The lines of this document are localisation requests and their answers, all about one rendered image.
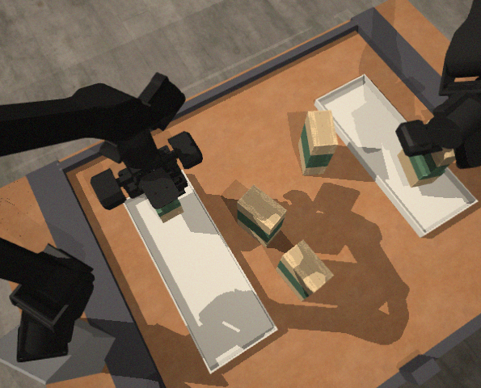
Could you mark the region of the tan and green rectangular block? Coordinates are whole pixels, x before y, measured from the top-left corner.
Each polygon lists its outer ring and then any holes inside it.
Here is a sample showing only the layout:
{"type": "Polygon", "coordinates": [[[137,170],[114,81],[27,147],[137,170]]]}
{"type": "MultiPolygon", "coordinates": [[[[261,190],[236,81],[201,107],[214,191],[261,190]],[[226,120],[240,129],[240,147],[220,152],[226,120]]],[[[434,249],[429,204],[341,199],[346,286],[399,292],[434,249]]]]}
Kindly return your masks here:
{"type": "Polygon", "coordinates": [[[168,205],[165,205],[162,208],[155,210],[163,223],[184,212],[178,198],[169,203],[168,205]]]}
{"type": "Polygon", "coordinates": [[[307,112],[298,143],[302,174],[324,173],[337,146],[331,110],[307,112]]]}
{"type": "Polygon", "coordinates": [[[454,149],[442,149],[441,152],[410,158],[404,154],[403,149],[399,152],[397,156],[411,188],[433,183],[456,160],[454,149]]]}
{"type": "Polygon", "coordinates": [[[254,184],[237,202],[238,225],[265,247],[281,230],[286,212],[254,184]]]}
{"type": "Polygon", "coordinates": [[[300,301],[334,276],[304,240],[282,255],[276,271],[300,301]]]}

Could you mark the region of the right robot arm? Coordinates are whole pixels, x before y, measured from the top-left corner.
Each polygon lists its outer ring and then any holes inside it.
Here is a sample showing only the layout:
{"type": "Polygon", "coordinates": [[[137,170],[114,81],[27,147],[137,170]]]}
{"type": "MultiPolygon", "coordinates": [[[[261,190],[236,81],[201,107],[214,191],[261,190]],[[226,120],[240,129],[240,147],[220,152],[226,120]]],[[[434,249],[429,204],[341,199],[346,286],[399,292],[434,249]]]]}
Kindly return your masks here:
{"type": "Polygon", "coordinates": [[[438,146],[454,149],[459,169],[480,167],[481,0],[473,0],[467,19],[454,33],[447,49],[439,89],[439,96],[446,95],[449,98],[432,111],[428,136],[438,146]],[[467,77],[478,78],[454,81],[467,77]]]}

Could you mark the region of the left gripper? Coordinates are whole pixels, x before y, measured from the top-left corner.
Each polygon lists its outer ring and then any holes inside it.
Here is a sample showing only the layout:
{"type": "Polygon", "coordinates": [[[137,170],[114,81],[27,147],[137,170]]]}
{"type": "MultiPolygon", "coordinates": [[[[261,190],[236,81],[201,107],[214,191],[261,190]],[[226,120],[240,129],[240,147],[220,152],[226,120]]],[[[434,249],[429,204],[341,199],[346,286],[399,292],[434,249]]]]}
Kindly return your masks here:
{"type": "Polygon", "coordinates": [[[155,145],[154,156],[147,163],[132,166],[123,162],[126,168],[118,172],[119,178],[117,179],[110,168],[91,177],[91,186],[100,204],[105,209],[114,209],[127,200],[120,189],[121,187],[125,189],[132,199],[142,195],[144,192],[137,188],[133,177],[141,171],[144,173],[151,171],[154,165],[160,163],[161,160],[166,163],[168,170],[172,169],[174,172],[181,171],[177,164],[177,158],[181,161],[184,169],[190,169],[202,162],[202,153],[190,133],[183,131],[167,140],[173,148],[172,151],[170,151],[167,145],[159,149],[155,145]]]}

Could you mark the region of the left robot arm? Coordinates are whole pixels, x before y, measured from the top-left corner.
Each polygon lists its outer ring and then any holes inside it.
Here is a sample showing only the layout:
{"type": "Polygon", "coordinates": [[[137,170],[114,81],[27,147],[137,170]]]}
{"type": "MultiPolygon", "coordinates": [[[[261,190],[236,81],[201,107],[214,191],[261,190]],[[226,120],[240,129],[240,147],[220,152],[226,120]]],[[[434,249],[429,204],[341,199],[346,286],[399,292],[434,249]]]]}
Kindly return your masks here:
{"type": "MultiPolygon", "coordinates": [[[[139,166],[155,153],[150,129],[164,131],[185,100],[167,76],[156,73],[138,98],[96,83],[65,99],[0,105],[0,157],[97,138],[106,140],[100,154],[139,166]]],[[[137,173],[133,181],[154,209],[185,194],[188,186],[181,171],[168,170],[162,161],[151,171],[137,173]]],[[[35,253],[0,238],[0,278],[19,284],[10,295],[12,305],[22,310],[17,362],[68,354],[74,321],[94,289],[93,270],[49,243],[35,253]]]]}

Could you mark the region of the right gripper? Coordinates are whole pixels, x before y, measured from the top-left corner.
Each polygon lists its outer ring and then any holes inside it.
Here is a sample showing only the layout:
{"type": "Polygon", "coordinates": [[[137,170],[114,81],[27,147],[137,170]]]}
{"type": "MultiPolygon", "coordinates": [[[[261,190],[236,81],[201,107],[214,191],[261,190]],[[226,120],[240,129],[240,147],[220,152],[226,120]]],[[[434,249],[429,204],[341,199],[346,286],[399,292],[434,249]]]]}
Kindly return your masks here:
{"type": "Polygon", "coordinates": [[[425,156],[428,153],[443,151],[428,136],[427,128],[428,124],[424,124],[422,120],[403,122],[398,126],[395,132],[405,155],[408,157],[425,156]]]}

